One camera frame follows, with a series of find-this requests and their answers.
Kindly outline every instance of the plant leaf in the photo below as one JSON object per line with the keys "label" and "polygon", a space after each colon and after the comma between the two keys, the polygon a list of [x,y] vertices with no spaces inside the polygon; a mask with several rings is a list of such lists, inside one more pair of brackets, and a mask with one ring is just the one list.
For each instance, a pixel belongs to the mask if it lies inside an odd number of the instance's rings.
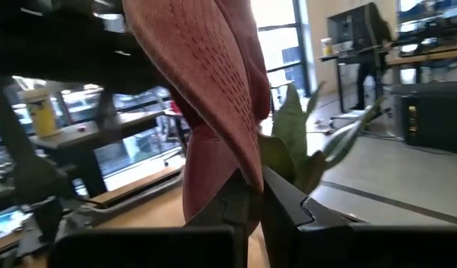
{"label": "plant leaf", "polygon": [[349,133],[349,130],[355,126],[356,124],[354,123],[349,124],[348,126],[337,130],[333,135],[331,135],[330,140],[327,141],[322,149],[326,157],[330,156],[331,153],[333,153],[334,149],[336,149],[341,140]]}
{"label": "plant leaf", "polygon": [[326,169],[335,167],[348,155],[357,140],[357,136],[375,115],[375,112],[379,109],[379,106],[383,101],[384,98],[377,99],[373,106],[366,109],[364,116],[353,123],[353,127],[349,133],[340,141],[338,146],[336,146],[336,149],[334,149],[334,151],[327,157]]}
{"label": "plant leaf", "polygon": [[323,86],[325,86],[325,84],[326,81],[322,81],[318,85],[318,88],[315,90],[315,92],[312,93],[310,100],[308,101],[308,105],[306,106],[306,112],[304,113],[306,117],[305,121],[308,120],[311,112],[315,109],[316,104],[318,103],[319,93],[321,92],[321,89],[323,88]]}
{"label": "plant leaf", "polygon": [[307,157],[306,117],[293,83],[288,85],[285,103],[273,118],[272,136],[285,142],[298,168]]}
{"label": "plant leaf", "polygon": [[279,137],[258,135],[261,163],[273,169],[278,175],[293,184],[296,176],[295,165],[287,145]]}
{"label": "plant leaf", "polygon": [[317,151],[308,157],[298,169],[295,186],[310,195],[318,187],[325,172],[326,158],[322,151]]}

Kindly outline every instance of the gray floor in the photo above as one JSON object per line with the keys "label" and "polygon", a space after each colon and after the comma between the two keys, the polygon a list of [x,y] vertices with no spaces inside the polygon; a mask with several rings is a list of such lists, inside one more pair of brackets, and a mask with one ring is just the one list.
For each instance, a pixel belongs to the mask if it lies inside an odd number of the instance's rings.
{"label": "gray floor", "polygon": [[[346,106],[356,103],[351,89]],[[327,122],[339,112],[336,95],[320,100],[308,125]],[[386,135],[392,119],[378,118],[371,130]],[[308,150],[315,152],[329,139],[308,134]],[[354,149],[323,177],[312,197],[319,202],[377,224],[457,224],[457,154],[439,155],[436,150],[412,148],[402,141],[359,137]]]}

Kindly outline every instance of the white wall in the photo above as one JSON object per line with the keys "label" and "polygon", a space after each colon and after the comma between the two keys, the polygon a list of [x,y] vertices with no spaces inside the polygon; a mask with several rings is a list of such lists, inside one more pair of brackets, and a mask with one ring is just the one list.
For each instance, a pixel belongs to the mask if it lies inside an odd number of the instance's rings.
{"label": "white wall", "polygon": [[[322,94],[334,92],[336,84],[336,66],[334,61],[321,63],[317,57],[322,55],[321,39],[327,37],[326,18],[338,13],[367,4],[369,0],[305,0],[301,1],[301,20],[304,23],[305,45],[307,46],[307,61],[311,80],[311,89],[325,80],[327,82]],[[395,0],[373,0],[381,12],[381,16],[391,27],[395,36],[396,4]],[[343,83],[353,83],[356,79],[356,66],[343,66]]]}

